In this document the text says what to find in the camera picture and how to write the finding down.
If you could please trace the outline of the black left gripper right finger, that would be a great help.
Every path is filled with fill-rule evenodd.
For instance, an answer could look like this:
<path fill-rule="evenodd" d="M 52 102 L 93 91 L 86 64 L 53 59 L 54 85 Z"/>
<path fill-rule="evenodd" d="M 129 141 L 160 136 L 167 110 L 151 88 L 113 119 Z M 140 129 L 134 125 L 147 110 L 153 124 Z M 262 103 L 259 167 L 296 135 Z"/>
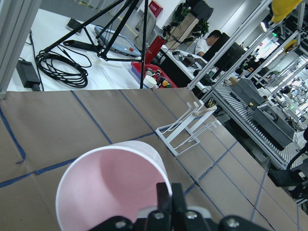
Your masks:
<path fill-rule="evenodd" d="M 180 183 L 172 183 L 172 211 L 173 213 L 183 213 L 187 210 L 184 191 Z"/>

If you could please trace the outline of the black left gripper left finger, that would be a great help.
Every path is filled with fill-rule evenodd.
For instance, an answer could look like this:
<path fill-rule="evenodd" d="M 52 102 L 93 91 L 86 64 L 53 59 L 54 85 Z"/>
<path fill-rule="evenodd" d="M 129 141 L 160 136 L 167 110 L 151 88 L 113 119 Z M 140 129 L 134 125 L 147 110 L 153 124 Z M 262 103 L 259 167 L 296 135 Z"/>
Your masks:
<path fill-rule="evenodd" d="M 172 198 L 164 182 L 156 184 L 157 209 L 168 214 L 172 211 Z"/>

